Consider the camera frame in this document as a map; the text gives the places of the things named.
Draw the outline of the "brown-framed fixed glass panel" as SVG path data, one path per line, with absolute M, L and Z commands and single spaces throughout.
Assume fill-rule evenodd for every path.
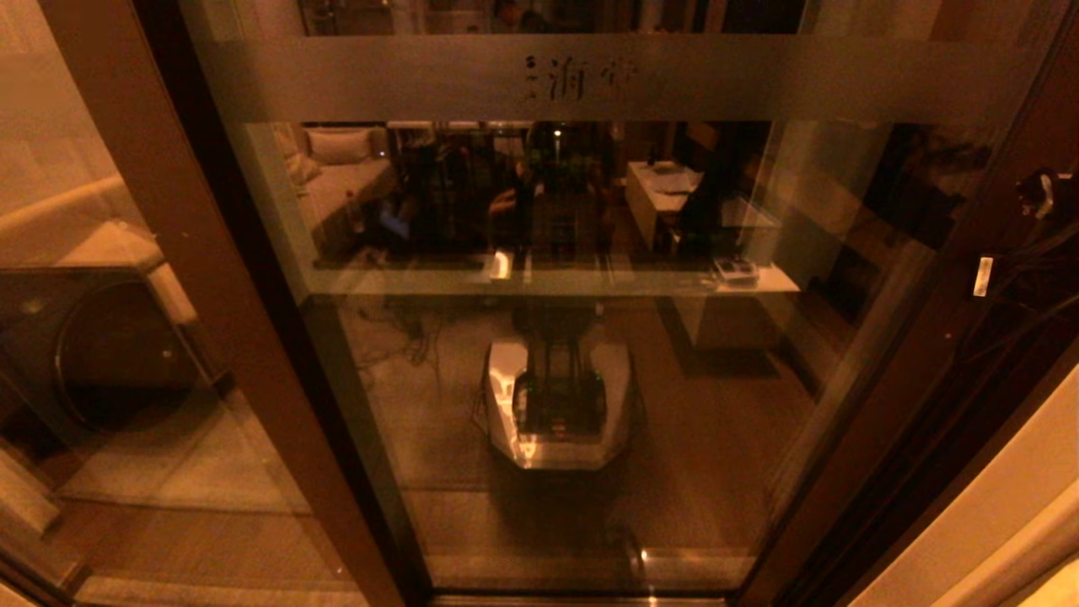
M 342 411 L 369 406 L 329 364 L 333 314 L 293 296 L 265 220 L 211 99 L 179 0 L 21 0 L 56 47 L 0 83 L 19 133 L 74 124 L 101 136 L 158 245 L 206 316 L 272 445 L 370 607 L 429 607 L 415 541 L 383 507 L 390 465 Z

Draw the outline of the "brown-framed sliding glass door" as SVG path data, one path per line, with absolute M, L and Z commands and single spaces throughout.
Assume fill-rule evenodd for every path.
M 179 0 L 432 595 L 745 597 L 1079 0 Z

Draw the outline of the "dark metal floor track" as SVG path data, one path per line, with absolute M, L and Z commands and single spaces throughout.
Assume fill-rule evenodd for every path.
M 733 607 L 725 597 L 643 594 L 436 594 L 427 607 Z

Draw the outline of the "dark brown door jamb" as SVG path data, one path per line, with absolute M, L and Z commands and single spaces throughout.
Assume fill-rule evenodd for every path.
M 1079 335 L 1064 341 L 1044 333 L 993 351 L 940 383 L 885 469 L 829 528 L 776 607 L 839 607 L 868 590 L 1077 364 Z

